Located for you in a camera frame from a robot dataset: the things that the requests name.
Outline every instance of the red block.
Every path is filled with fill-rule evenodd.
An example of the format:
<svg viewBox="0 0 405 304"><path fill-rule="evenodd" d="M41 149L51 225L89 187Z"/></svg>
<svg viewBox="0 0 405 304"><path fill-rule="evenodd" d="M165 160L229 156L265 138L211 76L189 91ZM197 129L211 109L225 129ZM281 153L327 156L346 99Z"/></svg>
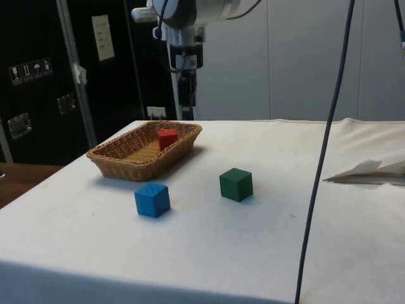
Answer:
<svg viewBox="0 0 405 304"><path fill-rule="evenodd" d="M171 144L174 144L178 139L178 134L175 129L158 130L160 151L163 151Z"/></svg>

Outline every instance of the power outlet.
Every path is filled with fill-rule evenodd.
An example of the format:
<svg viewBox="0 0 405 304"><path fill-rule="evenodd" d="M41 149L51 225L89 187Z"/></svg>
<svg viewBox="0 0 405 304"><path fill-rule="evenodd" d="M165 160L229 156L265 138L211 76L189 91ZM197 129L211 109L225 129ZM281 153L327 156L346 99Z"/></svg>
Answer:
<svg viewBox="0 0 405 304"><path fill-rule="evenodd" d="M147 115L151 120L165 120L165 119L167 119L166 108L163 107L163 106L148 106L147 107Z"/></svg>

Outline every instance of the woven basket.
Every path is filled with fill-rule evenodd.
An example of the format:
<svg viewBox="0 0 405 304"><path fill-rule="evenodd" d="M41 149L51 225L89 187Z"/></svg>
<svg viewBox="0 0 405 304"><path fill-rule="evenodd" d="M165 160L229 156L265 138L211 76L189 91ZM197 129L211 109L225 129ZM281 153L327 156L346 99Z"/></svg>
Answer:
<svg viewBox="0 0 405 304"><path fill-rule="evenodd" d="M158 130L175 129L178 141L160 151ZM192 151L199 125L153 121L87 152L105 177L148 181Z"/></svg>

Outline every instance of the white panel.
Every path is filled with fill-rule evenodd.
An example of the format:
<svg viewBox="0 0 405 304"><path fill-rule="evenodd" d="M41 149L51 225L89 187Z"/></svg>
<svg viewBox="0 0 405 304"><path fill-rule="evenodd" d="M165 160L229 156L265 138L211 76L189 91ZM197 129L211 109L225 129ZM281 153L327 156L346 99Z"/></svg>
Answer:
<svg viewBox="0 0 405 304"><path fill-rule="evenodd" d="M405 1L399 4L405 16ZM405 119L405 61L393 1L366 0L360 89L360 119Z"/></svg>
<svg viewBox="0 0 405 304"><path fill-rule="evenodd" d="M357 117L364 0L357 0L335 119ZM269 0L271 117L326 120L349 0Z"/></svg>
<svg viewBox="0 0 405 304"><path fill-rule="evenodd" d="M240 12L255 2L241 1ZM244 18L208 25L206 40L196 119L269 119L267 1Z"/></svg>

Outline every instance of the blue block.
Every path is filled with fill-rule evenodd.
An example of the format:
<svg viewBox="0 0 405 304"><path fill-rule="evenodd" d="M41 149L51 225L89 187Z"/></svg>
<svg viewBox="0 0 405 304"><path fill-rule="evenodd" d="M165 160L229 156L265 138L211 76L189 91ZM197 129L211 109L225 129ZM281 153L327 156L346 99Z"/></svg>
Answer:
<svg viewBox="0 0 405 304"><path fill-rule="evenodd" d="M138 214L158 218L170 209L167 186L150 182L135 192Z"/></svg>

